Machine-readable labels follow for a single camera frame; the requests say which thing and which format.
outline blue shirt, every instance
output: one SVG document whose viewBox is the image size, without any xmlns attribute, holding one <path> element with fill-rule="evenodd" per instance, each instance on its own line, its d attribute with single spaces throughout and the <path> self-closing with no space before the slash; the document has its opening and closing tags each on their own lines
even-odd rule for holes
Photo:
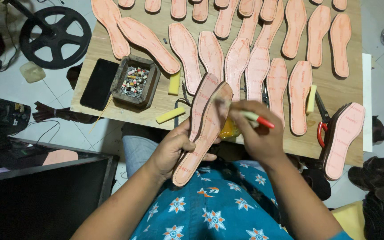
<svg viewBox="0 0 384 240">
<path fill-rule="evenodd" d="M 292 239 L 279 219 L 274 191 L 261 167 L 216 160 L 202 162 L 182 188 L 167 181 L 131 240 Z M 340 232 L 332 239 L 351 238 Z"/>
</svg>

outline yellow sponge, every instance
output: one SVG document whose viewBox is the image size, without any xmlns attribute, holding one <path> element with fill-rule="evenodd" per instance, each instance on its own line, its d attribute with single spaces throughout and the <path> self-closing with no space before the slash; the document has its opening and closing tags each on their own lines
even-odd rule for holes
<svg viewBox="0 0 384 240">
<path fill-rule="evenodd" d="M 171 110 L 168 113 L 162 114 L 161 116 L 157 117 L 156 121 L 157 123 L 161 124 L 183 113 L 185 113 L 185 109 L 183 107 L 175 108 L 174 110 Z"/>
<path fill-rule="evenodd" d="M 180 84 L 180 71 L 171 75 L 168 94 L 179 95 L 179 84 Z"/>
<path fill-rule="evenodd" d="M 306 114 L 314 112 L 316 92 L 317 92 L 317 85 L 312 85 L 311 91 L 309 92 L 308 104 L 306 105 Z"/>
</svg>

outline wooden skewer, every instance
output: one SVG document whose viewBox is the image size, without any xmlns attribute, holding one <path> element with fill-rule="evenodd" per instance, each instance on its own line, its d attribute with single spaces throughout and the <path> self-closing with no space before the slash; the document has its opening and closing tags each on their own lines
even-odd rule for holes
<svg viewBox="0 0 384 240">
<path fill-rule="evenodd" d="M 110 101 L 112 101 L 112 98 L 113 98 L 113 97 L 114 97 L 114 96 L 110 95 L 109 100 L 108 100 L 108 103 L 106 104 L 106 107 L 104 107 L 104 110 L 102 111 L 102 113 L 100 114 L 100 116 L 97 118 L 96 122 L 94 122 L 93 127 L 90 129 L 90 131 L 88 132 L 88 134 L 91 133 L 91 131 L 93 130 L 93 128 L 94 128 L 94 126 L 96 125 L 97 121 L 99 121 L 100 117 L 102 116 L 102 114 L 104 113 L 104 111 L 106 110 L 106 108 L 109 106 Z"/>
</svg>

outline black phone screen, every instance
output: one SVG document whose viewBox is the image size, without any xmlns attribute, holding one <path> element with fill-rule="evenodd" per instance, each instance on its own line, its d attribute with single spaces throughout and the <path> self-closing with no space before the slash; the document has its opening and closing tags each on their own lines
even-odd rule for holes
<svg viewBox="0 0 384 240">
<path fill-rule="evenodd" d="M 106 106 L 110 85 L 112 84 L 119 63 L 99 58 L 85 87 L 79 103 L 82 106 L 103 111 Z"/>
</svg>

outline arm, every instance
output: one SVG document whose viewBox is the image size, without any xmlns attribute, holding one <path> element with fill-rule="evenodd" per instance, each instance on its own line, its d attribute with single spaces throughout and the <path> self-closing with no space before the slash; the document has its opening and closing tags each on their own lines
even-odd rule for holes
<svg viewBox="0 0 384 240">
<path fill-rule="evenodd" d="M 181 150 L 195 149 L 186 135 L 189 126 L 187 119 L 169 132 L 149 160 L 83 222 L 72 239 L 129 239 L 162 184 L 171 178 Z M 203 161 L 215 159 L 206 154 Z"/>
<path fill-rule="evenodd" d="M 234 102 L 231 108 L 230 117 L 242 131 L 245 149 L 269 176 L 288 232 L 306 240 L 329 239 L 341 232 L 340 224 L 285 155 L 281 120 L 255 101 Z M 254 112 L 274 123 L 275 128 L 252 128 L 238 110 Z"/>
</svg>

